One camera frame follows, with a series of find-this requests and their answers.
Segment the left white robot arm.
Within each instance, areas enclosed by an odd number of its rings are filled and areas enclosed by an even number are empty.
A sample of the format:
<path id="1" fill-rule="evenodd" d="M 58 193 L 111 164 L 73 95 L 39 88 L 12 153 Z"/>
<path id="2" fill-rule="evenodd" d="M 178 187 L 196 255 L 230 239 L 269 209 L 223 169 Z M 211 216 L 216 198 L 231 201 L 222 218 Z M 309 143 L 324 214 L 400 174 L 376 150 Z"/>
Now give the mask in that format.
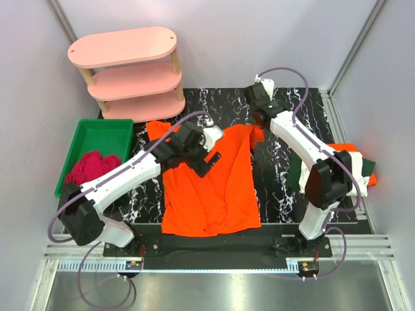
<path id="1" fill-rule="evenodd" d="M 182 163 L 203 178 L 220 159 L 220 153 L 215 152 L 212 159 L 205 160 L 223 136 L 216 125 L 201 127 L 185 122 L 176 132 L 170 130 L 146 144 L 142 151 L 109 173 L 81 185 L 64 185 L 58 205 L 59 220 L 78 246 L 103 242 L 122 249 L 138 247 L 139 235 L 132 226 L 108 218 L 105 210 L 136 186 Z"/>

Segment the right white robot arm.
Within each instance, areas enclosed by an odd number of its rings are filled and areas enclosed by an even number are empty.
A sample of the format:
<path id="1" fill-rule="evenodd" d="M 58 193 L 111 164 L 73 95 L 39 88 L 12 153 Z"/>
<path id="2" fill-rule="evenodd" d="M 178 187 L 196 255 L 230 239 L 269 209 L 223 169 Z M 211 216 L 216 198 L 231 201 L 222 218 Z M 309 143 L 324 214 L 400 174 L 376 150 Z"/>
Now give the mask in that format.
<path id="1" fill-rule="evenodd" d="M 287 243 L 289 250 L 303 253 L 320 243 L 329 213 L 352 189 L 359 192 L 360 188 L 352 175 L 351 154 L 319 140 L 288 110 L 288 105 L 272 99 L 273 90 L 274 82 L 264 80 L 244 88 L 243 94 L 256 123 L 285 141 L 309 169 L 305 184 L 308 206 L 294 240 Z"/>

